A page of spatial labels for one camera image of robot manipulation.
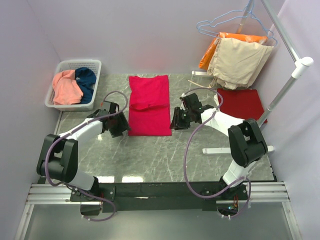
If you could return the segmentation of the pink red t shirt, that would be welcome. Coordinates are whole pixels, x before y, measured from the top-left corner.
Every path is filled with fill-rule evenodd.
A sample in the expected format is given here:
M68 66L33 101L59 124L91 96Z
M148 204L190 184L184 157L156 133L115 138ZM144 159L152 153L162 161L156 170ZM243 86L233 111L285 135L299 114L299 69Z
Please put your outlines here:
M170 86L167 75L129 76L128 123L131 137L167 137L170 129Z

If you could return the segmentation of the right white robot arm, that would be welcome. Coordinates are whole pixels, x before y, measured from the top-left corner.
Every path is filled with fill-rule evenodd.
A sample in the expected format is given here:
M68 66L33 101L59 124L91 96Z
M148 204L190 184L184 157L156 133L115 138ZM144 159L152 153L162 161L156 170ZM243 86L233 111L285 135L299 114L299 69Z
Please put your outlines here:
M183 155L183 175L188 189L202 199L212 199L220 195L226 200L232 199L237 194L237 187L248 179L247 175L253 165L268 152L268 146L257 121L253 118L243 120L225 114L221 112L220 104L217 107L202 105L198 95L191 91L183 93L180 100L182 104L180 107L175 107L170 128L176 131L186 130L192 122L198 123L198 127L193 130L187 141L186 145L190 146L192 139L202 127L211 127L228 137L232 156L231 164L221 177L222 185L219 191L212 195L202 195L196 192L189 182L186 149Z

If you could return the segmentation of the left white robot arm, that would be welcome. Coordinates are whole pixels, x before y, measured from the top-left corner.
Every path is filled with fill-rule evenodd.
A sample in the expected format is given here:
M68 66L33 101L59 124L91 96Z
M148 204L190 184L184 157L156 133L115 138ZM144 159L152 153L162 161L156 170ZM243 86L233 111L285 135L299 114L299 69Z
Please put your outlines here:
M38 175L82 190L88 201L102 196L99 180L78 168L79 147L108 131L113 138L129 131L129 123L117 103L104 100L99 109L60 135L48 134L43 141L36 167Z

